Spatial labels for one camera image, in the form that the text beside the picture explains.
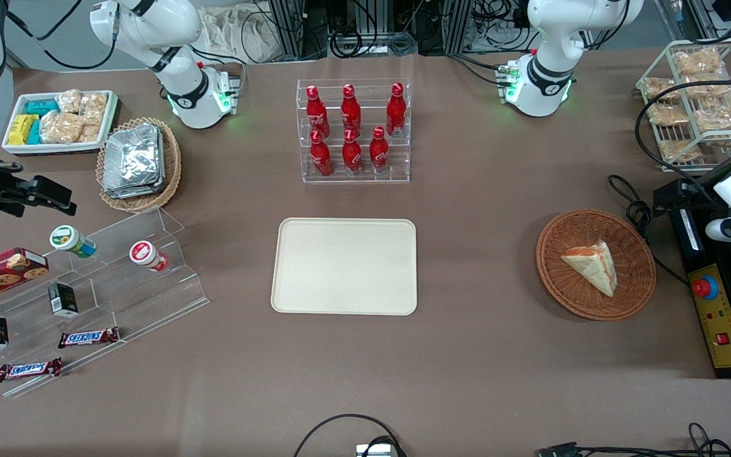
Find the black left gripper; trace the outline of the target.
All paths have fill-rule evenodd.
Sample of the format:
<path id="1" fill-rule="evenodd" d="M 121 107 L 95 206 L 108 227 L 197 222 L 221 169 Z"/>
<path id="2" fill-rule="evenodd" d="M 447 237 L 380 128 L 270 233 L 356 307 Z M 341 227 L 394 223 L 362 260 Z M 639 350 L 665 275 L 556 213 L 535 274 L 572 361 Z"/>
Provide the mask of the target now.
<path id="1" fill-rule="evenodd" d="M 693 180 L 676 180 L 653 191 L 653 215 L 664 216 L 672 210 L 710 214 L 722 211 L 723 203 L 711 196 L 706 186 L 699 187 Z"/>

